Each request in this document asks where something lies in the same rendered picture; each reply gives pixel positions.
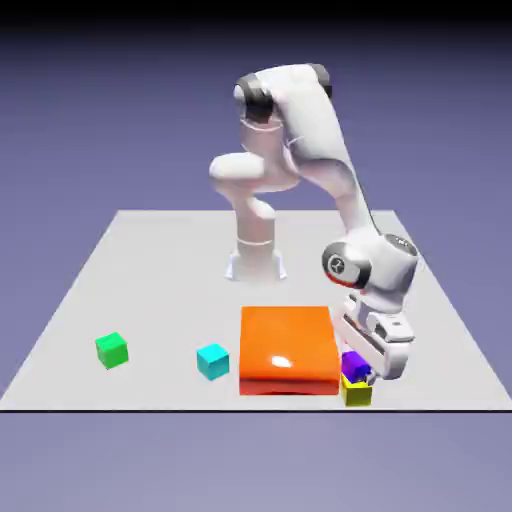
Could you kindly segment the small purple cube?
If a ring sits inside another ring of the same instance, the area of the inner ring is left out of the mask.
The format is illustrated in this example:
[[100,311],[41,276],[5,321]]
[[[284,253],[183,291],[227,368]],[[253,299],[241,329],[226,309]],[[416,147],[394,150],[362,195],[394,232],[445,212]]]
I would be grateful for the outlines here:
[[357,383],[366,380],[371,367],[356,351],[346,351],[342,354],[341,371],[349,382]]

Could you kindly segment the small green cube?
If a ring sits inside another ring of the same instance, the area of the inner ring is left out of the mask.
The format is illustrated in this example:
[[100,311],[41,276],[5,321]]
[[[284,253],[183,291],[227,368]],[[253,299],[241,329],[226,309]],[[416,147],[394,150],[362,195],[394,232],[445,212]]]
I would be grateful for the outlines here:
[[112,369],[128,361],[128,347],[124,338],[113,332],[95,340],[99,361],[106,369]]

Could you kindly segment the small yellow cube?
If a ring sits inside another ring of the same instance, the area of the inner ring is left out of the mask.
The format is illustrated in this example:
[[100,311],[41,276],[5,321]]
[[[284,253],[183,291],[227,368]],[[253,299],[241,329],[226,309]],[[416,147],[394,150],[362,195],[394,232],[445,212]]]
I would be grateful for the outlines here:
[[369,406],[372,401],[373,387],[364,381],[352,383],[341,374],[341,395],[346,407]]

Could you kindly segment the small cyan cube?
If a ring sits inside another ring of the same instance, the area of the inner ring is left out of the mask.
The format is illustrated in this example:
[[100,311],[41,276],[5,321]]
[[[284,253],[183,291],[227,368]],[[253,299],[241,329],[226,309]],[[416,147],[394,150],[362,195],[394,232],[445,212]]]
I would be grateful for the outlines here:
[[197,350],[198,371],[213,381],[230,371],[229,353],[219,344],[210,344]]

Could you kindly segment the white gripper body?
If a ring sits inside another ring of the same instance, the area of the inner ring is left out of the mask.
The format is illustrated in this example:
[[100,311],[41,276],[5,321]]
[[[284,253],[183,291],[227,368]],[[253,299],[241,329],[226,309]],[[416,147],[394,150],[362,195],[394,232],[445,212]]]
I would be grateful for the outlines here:
[[341,310],[332,317],[340,340],[357,352],[384,380],[401,377],[410,353],[410,324],[402,312]]

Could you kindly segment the large orange box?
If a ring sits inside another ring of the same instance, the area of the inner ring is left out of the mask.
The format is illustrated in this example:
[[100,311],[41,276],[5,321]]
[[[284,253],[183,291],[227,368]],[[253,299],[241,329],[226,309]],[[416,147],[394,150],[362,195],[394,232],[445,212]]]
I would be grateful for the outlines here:
[[242,395],[336,395],[341,363],[326,306],[244,306]]

